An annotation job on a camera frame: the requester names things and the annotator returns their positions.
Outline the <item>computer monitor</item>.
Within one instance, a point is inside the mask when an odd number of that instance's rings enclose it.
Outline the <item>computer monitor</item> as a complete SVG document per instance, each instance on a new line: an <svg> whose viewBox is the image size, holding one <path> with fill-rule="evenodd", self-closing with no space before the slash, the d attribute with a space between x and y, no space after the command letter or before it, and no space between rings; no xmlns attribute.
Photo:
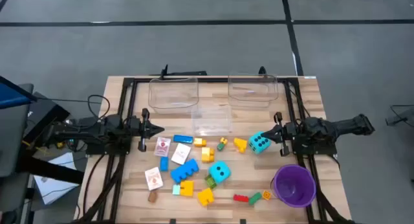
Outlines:
<svg viewBox="0 0 414 224"><path fill-rule="evenodd" d="M0 109L31 104L37 101L32 84L16 85L0 76Z"/></svg>

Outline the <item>lime green toy block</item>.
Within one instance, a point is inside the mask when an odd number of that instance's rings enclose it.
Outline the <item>lime green toy block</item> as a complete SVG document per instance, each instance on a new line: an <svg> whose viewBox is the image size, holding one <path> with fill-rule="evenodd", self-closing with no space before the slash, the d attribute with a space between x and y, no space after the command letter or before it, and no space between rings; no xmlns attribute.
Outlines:
<svg viewBox="0 0 414 224"><path fill-rule="evenodd" d="M217 183L215 182L214 178L211 175L207 175L204 178L204 180L205 180L207 186L212 190L217 186Z"/></svg>

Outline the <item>teal foam die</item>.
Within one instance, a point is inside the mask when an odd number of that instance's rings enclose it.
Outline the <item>teal foam die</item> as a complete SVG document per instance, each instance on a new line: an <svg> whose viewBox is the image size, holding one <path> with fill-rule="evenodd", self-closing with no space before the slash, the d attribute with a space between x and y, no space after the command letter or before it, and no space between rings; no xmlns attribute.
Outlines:
<svg viewBox="0 0 414 224"><path fill-rule="evenodd" d="M271 145L271 141L268 138L263 137L262 134L262 131L258 131L248 140L248 146L255 154L262 153Z"/></svg>
<svg viewBox="0 0 414 224"><path fill-rule="evenodd" d="M217 161L210 166L209 174L213 180L219 184L230 177L231 170L224 161Z"/></svg>

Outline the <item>small clear plastic bin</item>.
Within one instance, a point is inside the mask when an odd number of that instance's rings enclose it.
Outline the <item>small clear plastic bin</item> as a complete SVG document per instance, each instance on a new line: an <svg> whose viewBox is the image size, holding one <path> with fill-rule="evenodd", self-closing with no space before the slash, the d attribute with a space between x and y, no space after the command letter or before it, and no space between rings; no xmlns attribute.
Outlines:
<svg viewBox="0 0 414 224"><path fill-rule="evenodd" d="M227 136L232 131L232 114L228 106L196 107L191 112L193 133L197 136Z"/></svg>

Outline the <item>black metal table frame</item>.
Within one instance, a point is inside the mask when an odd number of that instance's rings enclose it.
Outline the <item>black metal table frame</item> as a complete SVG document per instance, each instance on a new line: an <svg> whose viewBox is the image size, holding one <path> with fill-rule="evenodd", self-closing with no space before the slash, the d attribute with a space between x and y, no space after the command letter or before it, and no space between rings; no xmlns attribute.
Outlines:
<svg viewBox="0 0 414 224"><path fill-rule="evenodd" d="M215 107L229 107L228 105L228 77L227 76L200 76L199 103L206 109ZM315 117L326 117L320 88L316 78L311 77L282 77L289 82L299 85L301 99L307 111ZM199 165L199 172L191 176L194 181L193 197L174 196L172 194L173 180L169 173L161 172L164 186L158 189L158 197L154 203L149 202L150 191L144 171L159 165L159 159L153 155L158 135L147 141L147 152L137 150L140 138L134 138L131 151L125 158L125 167L120 187L120 196L117 206L115 223L169 223L175 219L176 224L184 223L218 223L218 224L275 224L275 223L308 223L305 208L292 208L272 195L270 200L261 199L254 206L248 203L237 202L232 199L234 194L251 196L255 192L270 191L270 180L277 170L285 164L297 164L297 158L290 153L287 157L279 155L279 146L272 143L268 153L255 155L250 149L239 153L233 144L233 138L247 139L253 132L267 131L274 126L273 115L280 111L283 120L289 119L289 105L283 84L279 84L279 97L271 102L270 111L236 110L231 111L232 127L229 143L224 151L215 151L216 161L224 160L228 163L232 174L229 179L213 190L214 202L203 207L197 199L197 194L206 188L204 177L208 166L201 162L201 149L190 151L190 159L194 158ZM150 120L153 124L165 128L160 136L172 137L174 134L191 135L192 126L190 114L157 114L148 106L147 95L149 83L139 82L135 98L133 115L140 115L139 110L148 107ZM102 191L107 162L105 156L97 164L91 177L87 192L86 205L83 204L84 192L89 174L93 165L100 158L99 155L90 156L87 161L85 175L78 198L78 209L74 218L83 216L83 207L91 208ZM314 161L319 177L322 192L340 215L352 219L342 183L338 164L326 155L315 155Z"/></svg>

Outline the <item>white paper sheet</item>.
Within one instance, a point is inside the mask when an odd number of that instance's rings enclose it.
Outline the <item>white paper sheet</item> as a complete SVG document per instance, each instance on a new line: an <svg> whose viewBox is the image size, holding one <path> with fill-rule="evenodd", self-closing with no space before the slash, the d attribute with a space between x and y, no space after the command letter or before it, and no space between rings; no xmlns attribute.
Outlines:
<svg viewBox="0 0 414 224"><path fill-rule="evenodd" d="M68 152L59 157L49 160L51 164L56 164L66 168L75 170L75 163L73 153ZM42 200L45 205L49 205L55 202L57 199L65 195L67 192L70 192L72 189L79 186L76 183L70 183L65 181L59 181L56 179L51 179L43 176L34 176L36 185L41 194Z"/></svg>

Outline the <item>grey desk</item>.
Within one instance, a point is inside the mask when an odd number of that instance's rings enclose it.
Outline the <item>grey desk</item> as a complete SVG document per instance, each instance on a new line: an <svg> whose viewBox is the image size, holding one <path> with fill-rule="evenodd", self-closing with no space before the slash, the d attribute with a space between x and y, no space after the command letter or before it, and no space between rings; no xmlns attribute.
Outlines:
<svg viewBox="0 0 414 224"><path fill-rule="evenodd" d="M16 170L29 104L0 109L0 177Z"/></svg>

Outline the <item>black equipment case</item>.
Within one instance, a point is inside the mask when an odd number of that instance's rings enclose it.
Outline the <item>black equipment case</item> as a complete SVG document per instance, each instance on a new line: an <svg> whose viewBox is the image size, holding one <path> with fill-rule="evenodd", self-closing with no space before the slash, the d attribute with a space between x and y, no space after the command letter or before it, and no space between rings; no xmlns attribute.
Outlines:
<svg viewBox="0 0 414 224"><path fill-rule="evenodd" d="M53 122L64 121L70 115L66 109L41 93L35 92L34 96L38 101L29 105L27 124L23 134L23 141L27 143L34 142Z"/></svg>

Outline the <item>large clear plastic bin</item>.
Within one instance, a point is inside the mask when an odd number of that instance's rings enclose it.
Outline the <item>large clear plastic bin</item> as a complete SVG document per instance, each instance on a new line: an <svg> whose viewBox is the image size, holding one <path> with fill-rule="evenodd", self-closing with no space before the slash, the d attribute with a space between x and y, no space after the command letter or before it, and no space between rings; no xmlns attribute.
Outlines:
<svg viewBox="0 0 414 224"><path fill-rule="evenodd" d="M196 77L149 82L148 104L160 114L191 113L199 103Z"/></svg>
<svg viewBox="0 0 414 224"><path fill-rule="evenodd" d="M228 101L232 107L264 109L278 97L278 79L275 76L243 73L228 76Z"/></svg>

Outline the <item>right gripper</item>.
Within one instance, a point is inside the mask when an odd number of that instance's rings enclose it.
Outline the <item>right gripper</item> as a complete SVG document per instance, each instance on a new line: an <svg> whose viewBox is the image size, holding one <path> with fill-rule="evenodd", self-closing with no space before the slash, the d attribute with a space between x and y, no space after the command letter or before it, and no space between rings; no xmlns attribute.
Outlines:
<svg viewBox="0 0 414 224"><path fill-rule="evenodd" d="M285 141L294 141L295 138L298 138L298 135L301 133L301 120L296 119L293 122L287 122L285 125L283 125L282 120L282 113L276 112L274 115L274 121L276 125L271 130L262 132L261 137L271 140L275 143L280 143L280 155L287 156L290 154L290 150Z"/></svg>

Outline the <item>purple plastic bucket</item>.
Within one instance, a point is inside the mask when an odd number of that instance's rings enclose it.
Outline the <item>purple plastic bucket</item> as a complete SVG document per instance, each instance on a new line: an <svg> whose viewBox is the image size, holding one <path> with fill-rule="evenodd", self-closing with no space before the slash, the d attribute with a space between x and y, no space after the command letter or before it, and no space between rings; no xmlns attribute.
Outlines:
<svg viewBox="0 0 414 224"><path fill-rule="evenodd" d="M311 172L297 164L282 166L270 182L271 191L284 204L305 208L316 197L316 182Z"/></svg>

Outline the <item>blue comb-shaped toy block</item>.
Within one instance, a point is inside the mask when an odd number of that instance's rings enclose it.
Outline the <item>blue comb-shaped toy block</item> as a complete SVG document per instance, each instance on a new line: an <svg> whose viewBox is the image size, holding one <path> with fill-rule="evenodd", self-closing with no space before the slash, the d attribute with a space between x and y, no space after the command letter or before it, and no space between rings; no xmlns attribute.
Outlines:
<svg viewBox="0 0 414 224"><path fill-rule="evenodd" d="M197 161L195 159L191 159L178 168L172 170L170 176L175 183L181 183L181 181L186 180L198 171L199 167Z"/></svg>

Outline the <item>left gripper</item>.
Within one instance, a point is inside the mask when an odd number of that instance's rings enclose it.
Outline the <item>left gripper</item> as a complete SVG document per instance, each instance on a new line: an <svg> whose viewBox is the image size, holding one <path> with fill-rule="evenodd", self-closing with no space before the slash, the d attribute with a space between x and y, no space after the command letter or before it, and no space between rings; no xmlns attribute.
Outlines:
<svg viewBox="0 0 414 224"><path fill-rule="evenodd" d="M151 138L156 134L163 132L165 129L163 127L149 123L149 111L147 108L144 108L141 113L141 119L136 116L132 116L127 121L127 128L130 134L133 137L140 137L140 142L138 143L138 150L141 152L146 151L145 139L147 137Z"/></svg>

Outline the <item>black metal beam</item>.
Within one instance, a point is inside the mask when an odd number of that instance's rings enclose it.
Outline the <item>black metal beam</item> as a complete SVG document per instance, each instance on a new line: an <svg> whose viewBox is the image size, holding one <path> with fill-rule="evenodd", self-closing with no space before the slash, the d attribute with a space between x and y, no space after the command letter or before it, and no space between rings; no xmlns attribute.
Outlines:
<svg viewBox="0 0 414 224"><path fill-rule="evenodd" d="M32 175L75 183L78 185L82 184L84 176L82 171L42 161L41 159L34 158L30 155L24 155L18 160L16 172L26 172Z"/></svg>

